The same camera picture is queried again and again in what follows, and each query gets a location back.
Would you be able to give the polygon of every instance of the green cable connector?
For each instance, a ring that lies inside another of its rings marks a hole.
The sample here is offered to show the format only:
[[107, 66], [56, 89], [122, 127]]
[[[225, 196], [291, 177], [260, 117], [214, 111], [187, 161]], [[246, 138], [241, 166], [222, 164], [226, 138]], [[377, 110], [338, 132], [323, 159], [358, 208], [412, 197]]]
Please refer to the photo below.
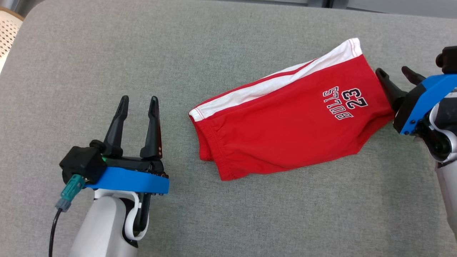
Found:
[[83, 189], [84, 185], [85, 180], [83, 177], [74, 174], [68, 181], [64, 190], [60, 193], [61, 199], [57, 202], [55, 207], [57, 209], [61, 208], [62, 212], [67, 212], [71, 206], [71, 201], [73, 201], [74, 197]]

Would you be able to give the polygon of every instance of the white stripe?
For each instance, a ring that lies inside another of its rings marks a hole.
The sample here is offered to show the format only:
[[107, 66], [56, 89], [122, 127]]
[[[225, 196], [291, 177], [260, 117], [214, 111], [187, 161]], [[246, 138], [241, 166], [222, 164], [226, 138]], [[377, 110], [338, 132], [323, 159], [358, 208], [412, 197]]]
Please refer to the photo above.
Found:
[[[308, 76], [316, 71], [328, 68], [333, 65], [337, 65], [355, 57], [362, 55], [360, 48], [360, 41], [358, 38], [352, 38], [344, 41], [337, 48], [330, 51], [328, 54], [316, 59], [313, 63], [307, 67], [299, 70], [293, 75], [284, 75], [276, 77], [270, 80], [266, 80], [259, 84], [255, 84], [250, 87], [245, 87], [227, 95], [216, 98], [210, 102], [204, 103], [189, 112], [189, 115], [197, 122], [205, 118], [212, 116], [213, 114], [222, 111], [224, 109], [240, 105], [245, 102], [257, 99], [265, 96], [271, 92], [274, 92], [280, 88], [283, 88], [290, 83]], [[296, 70], [299, 67], [305, 65], [298, 64], [279, 72]]]

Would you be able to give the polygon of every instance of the gray fabric surface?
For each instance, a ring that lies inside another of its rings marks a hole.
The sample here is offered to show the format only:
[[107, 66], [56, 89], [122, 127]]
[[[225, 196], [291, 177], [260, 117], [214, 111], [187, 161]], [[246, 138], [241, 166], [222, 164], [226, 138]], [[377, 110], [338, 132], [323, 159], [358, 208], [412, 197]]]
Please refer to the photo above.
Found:
[[[63, 188], [58, 163], [103, 139], [130, 96], [122, 146], [144, 144], [160, 99], [171, 191], [153, 198], [140, 256], [453, 256], [426, 149], [390, 126], [358, 155], [222, 182], [198, 159], [187, 112], [203, 100], [359, 37], [402, 88], [409, 65], [437, 74], [457, 20], [227, 1], [48, 0], [22, 25], [0, 75], [0, 255], [45, 256]], [[65, 256], [91, 205], [78, 195], [57, 226]]]

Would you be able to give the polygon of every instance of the red cloth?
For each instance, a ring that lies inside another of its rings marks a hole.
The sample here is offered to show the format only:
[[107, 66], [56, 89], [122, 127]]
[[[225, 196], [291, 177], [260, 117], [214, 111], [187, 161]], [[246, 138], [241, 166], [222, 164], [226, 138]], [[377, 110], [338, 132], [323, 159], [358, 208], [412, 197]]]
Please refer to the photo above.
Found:
[[357, 38], [328, 54], [208, 99], [189, 112], [200, 159], [222, 180], [359, 152], [393, 112]]

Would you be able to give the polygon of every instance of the black cable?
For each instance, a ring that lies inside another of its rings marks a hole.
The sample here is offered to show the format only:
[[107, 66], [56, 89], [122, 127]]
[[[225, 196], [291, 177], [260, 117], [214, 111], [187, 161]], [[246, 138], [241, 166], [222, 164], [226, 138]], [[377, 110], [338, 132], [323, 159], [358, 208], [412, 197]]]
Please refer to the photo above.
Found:
[[56, 231], [57, 220], [61, 212], [62, 208], [57, 209], [57, 213], [53, 221], [53, 226], [51, 227], [51, 236], [49, 237], [49, 257], [53, 257], [54, 233]]

